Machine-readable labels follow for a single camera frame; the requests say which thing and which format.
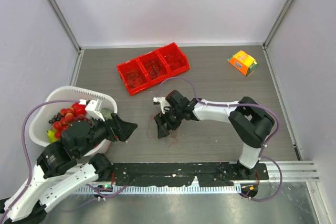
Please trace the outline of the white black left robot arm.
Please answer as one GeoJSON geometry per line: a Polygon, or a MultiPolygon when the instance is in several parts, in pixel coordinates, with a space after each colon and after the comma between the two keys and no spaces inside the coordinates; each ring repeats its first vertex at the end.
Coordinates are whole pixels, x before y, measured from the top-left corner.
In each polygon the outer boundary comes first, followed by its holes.
{"type": "Polygon", "coordinates": [[[11,197],[1,200],[1,223],[41,223],[58,203],[81,186],[97,180],[107,181],[113,165],[103,153],[69,177],[65,173],[103,140],[126,142],[138,128],[112,113],[102,121],[75,120],[61,138],[49,144],[38,156],[27,180],[11,197]]]}

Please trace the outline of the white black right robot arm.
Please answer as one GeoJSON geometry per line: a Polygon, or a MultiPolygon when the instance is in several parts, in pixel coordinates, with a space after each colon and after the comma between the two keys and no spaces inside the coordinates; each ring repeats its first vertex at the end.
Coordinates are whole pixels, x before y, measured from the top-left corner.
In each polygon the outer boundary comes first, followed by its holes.
{"type": "Polygon", "coordinates": [[[189,100],[173,90],[166,97],[154,97],[153,103],[161,110],[154,117],[158,138],[169,136],[184,120],[230,124],[243,142],[237,162],[237,173],[242,179],[255,175],[264,145],[279,127],[277,117],[250,97],[235,102],[214,102],[200,98],[189,100]]]}

